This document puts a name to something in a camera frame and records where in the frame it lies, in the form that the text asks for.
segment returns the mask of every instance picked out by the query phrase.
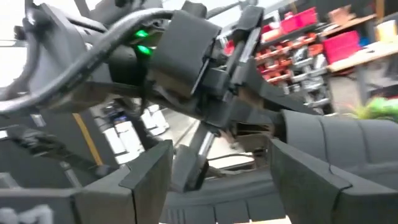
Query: green led light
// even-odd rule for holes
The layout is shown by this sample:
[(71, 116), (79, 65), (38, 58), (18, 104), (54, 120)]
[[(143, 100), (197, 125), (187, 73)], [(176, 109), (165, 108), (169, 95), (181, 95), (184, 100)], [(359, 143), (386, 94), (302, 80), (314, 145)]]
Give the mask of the green led light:
[(137, 37), (147, 37), (149, 34), (145, 32), (144, 30), (139, 30), (136, 32)]
[(143, 54), (146, 54), (146, 55), (151, 55), (152, 54), (152, 50), (147, 48), (147, 47), (145, 47), (145, 46), (138, 45), (137, 48)]

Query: workshop floor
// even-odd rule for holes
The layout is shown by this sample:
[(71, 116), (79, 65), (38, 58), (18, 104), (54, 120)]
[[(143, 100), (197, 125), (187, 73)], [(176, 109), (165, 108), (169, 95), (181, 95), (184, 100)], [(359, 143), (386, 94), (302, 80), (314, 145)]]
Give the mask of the workshop floor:
[[(368, 65), (366, 78), (369, 83), (373, 83), (379, 86), (391, 85), (398, 83), (398, 81), (392, 81), (389, 78), (385, 78), (384, 71), (387, 62), (378, 61)], [(333, 101), (336, 112), (338, 113), (349, 113), (350, 106), (359, 105), (359, 95), (357, 92), (356, 82), (346, 77), (331, 77), (330, 85), (333, 94)], [(166, 120), (169, 122), (170, 129), (162, 135), (162, 138), (173, 139), (176, 142), (184, 135), (184, 132), (188, 127), (193, 126), (188, 130), (185, 137), (183, 137), (179, 144), (189, 144), (193, 133), (195, 132), (195, 126), (198, 125), (198, 121), (193, 118), (189, 118), (178, 113), (167, 113), (165, 115)], [(214, 158), (232, 153), (243, 152), (242, 149), (236, 148), (231, 149), (229, 144), (224, 140), (217, 138), (210, 150), (208, 158)], [(210, 165), (214, 167), (226, 167), (234, 164), (244, 163), (250, 161), (248, 157), (229, 157), (226, 159), (220, 159), (217, 161), (211, 161)], [(272, 220), (268, 222), (257, 222), (267, 224), (288, 224), (289, 219), (283, 220)]]

